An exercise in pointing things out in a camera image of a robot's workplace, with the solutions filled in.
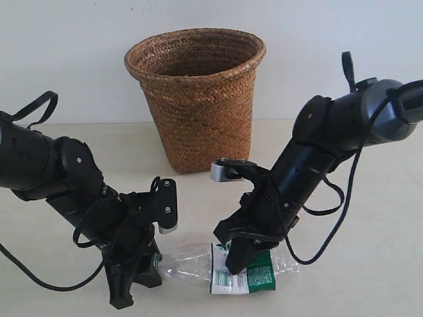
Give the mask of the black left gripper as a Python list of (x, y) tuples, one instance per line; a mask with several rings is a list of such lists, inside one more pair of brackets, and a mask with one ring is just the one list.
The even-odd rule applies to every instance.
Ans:
[(169, 228), (177, 223), (176, 182), (156, 177), (148, 192), (120, 194), (119, 199), (123, 222), (118, 224), (118, 237), (113, 238), (116, 243), (104, 266), (109, 303), (117, 310), (134, 304), (132, 282), (150, 289), (163, 284), (158, 271), (163, 257), (155, 241), (155, 225)]

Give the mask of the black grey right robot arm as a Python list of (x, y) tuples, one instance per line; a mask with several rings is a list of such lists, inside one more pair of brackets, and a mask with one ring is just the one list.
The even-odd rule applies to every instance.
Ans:
[(215, 181), (247, 179), (253, 184), (238, 210), (214, 230), (229, 245), (227, 269), (238, 274), (284, 241), (311, 194), (342, 162), (365, 147), (406, 139), (421, 121), (422, 81), (371, 78), (337, 99), (312, 97), (272, 168), (243, 159), (215, 160)]

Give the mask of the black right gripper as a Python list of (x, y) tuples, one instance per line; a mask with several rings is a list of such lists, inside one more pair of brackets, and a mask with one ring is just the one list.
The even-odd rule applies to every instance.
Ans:
[(242, 171), (253, 189), (245, 192), (240, 207), (228, 218), (218, 222), (213, 233), (222, 244), (231, 239), (225, 265), (232, 275), (237, 275), (260, 255), (260, 250), (270, 250), (284, 239), (283, 224), (287, 217), (276, 210), (277, 195), (270, 186), (270, 171), (259, 165)]

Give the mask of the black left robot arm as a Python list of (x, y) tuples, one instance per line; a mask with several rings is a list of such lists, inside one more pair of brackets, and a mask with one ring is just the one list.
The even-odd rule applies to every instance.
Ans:
[(53, 139), (1, 114), (1, 187), (23, 201), (45, 201), (73, 226), (73, 243), (97, 248), (109, 302), (131, 306), (133, 284), (155, 288), (163, 280), (155, 232), (178, 224), (175, 181), (154, 177), (145, 192), (109, 186), (89, 146), (67, 136)]

